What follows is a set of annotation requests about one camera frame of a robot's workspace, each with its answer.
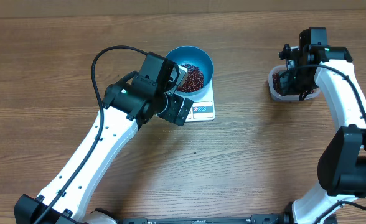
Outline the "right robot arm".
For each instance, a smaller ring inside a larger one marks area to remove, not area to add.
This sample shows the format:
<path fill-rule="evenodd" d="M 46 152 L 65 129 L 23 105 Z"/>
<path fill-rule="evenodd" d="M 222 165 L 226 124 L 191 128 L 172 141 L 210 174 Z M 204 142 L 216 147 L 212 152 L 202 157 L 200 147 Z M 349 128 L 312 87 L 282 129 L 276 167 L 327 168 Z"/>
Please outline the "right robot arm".
<path fill-rule="evenodd" d="M 345 47 L 332 47 L 324 27 L 309 27 L 299 46 L 285 44 L 279 53 L 286 69 L 272 73 L 270 92 L 277 100 L 305 100 L 314 90 L 324 94 L 335 135 L 317 165 L 315 186 L 287 207 L 288 223 L 336 223 L 344 205 L 361 210 L 366 197 L 366 99 L 355 77 L 352 56 Z"/>

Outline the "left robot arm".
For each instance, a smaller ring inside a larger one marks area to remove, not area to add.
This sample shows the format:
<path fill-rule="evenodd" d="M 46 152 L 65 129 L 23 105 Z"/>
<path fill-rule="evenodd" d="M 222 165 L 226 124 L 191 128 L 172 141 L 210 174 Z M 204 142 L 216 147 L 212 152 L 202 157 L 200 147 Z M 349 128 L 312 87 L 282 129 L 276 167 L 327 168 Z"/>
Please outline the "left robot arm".
<path fill-rule="evenodd" d="M 175 93 L 188 76 L 185 67 L 153 52 L 97 96 L 99 112 L 85 139 L 58 175 L 32 198 L 14 206 L 16 223 L 117 223 L 100 208 L 88 213 L 100 180 L 124 145 L 153 116 L 182 126 L 193 101 Z"/>

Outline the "clear plastic container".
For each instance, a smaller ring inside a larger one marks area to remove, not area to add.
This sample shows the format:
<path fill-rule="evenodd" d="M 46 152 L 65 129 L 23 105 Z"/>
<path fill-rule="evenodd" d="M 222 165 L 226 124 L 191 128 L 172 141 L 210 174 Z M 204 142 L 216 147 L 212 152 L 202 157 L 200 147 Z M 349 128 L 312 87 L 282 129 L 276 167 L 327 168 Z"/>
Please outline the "clear plastic container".
<path fill-rule="evenodd" d="M 274 73 L 278 72 L 278 71 L 282 71 L 285 72 L 287 70 L 285 65 L 278 65 L 276 67 L 274 67 L 268 74 L 268 87 L 269 87 L 269 91 L 270 91 L 270 95 L 271 98 L 274 101 L 280 101 L 280 102 L 295 102 L 295 101 L 299 101 L 299 96 L 300 94 L 293 94 L 293 95 L 281 95 L 281 94 L 277 94 L 277 92 L 274 90 L 273 88 L 273 81 L 272 81 L 272 76 Z"/>

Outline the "red beans in container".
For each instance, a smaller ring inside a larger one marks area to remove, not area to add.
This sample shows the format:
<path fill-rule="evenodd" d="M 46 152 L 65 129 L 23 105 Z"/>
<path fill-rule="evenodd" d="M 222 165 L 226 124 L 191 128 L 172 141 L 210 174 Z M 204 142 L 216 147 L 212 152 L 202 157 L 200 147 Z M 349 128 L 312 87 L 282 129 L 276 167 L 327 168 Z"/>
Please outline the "red beans in container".
<path fill-rule="evenodd" d="M 280 83 L 280 75 L 282 71 L 278 71 L 273 74 L 272 81 L 273 81 L 273 88 L 277 92 L 277 94 L 281 94 L 281 83 Z"/>

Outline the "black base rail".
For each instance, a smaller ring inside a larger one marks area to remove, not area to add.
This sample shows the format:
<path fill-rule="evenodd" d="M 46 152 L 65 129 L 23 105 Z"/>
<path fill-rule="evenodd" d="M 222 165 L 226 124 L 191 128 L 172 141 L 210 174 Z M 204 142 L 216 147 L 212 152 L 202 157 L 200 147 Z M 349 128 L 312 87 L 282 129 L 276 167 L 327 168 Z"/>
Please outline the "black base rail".
<path fill-rule="evenodd" d="M 116 224 L 290 224 L 294 223 L 289 215 L 269 213 L 254 214 L 249 217 L 219 217 L 219 218 L 165 218 L 165 219 L 148 219 L 148 218 L 125 218 L 110 221 L 96 221 L 96 223 L 116 223 Z"/>

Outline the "blue bowl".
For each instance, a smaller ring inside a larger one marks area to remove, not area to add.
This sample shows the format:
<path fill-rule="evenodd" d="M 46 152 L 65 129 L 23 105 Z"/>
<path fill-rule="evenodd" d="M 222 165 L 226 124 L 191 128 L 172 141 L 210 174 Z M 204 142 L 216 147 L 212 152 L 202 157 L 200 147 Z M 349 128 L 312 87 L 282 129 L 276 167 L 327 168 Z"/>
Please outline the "blue bowl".
<path fill-rule="evenodd" d="M 167 55 L 167 59 L 176 62 L 178 65 L 191 64 L 199 67 L 204 74 L 204 87 L 212 81 L 214 74 L 214 64 L 210 56 L 202 49 L 194 46 L 180 46 L 171 50 Z"/>

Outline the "white digital kitchen scale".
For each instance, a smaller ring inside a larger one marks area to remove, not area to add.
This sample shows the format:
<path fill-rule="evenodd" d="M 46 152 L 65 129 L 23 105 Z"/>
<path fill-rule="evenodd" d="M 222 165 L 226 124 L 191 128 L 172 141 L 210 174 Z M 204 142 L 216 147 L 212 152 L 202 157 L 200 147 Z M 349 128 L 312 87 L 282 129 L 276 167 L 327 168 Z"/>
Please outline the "white digital kitchen scale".
<path fill-rule="evenodd" d="M 213 84 L 210 81 L 201 90 L 192 93 L 180 93 L 180 96 L 193 101 L 187 122 L 213 121 L 215 119 L 215 102 Z"/>

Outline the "red beans in bowl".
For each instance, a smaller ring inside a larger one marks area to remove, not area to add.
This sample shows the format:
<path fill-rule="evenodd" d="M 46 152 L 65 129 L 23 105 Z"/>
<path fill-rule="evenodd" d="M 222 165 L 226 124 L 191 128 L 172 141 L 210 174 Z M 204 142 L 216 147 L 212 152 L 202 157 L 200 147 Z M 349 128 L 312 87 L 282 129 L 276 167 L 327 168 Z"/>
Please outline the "red beans in bowl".
<path fill-rule="evenodd" d="M 204 74 L 199 67 L 191 64 L 183 64 L 188 71 L 188 76 L 183 84 L 181 84 L 177 90 L 184 93 L 192 93 L 199 91 L 204 87 Z"/>

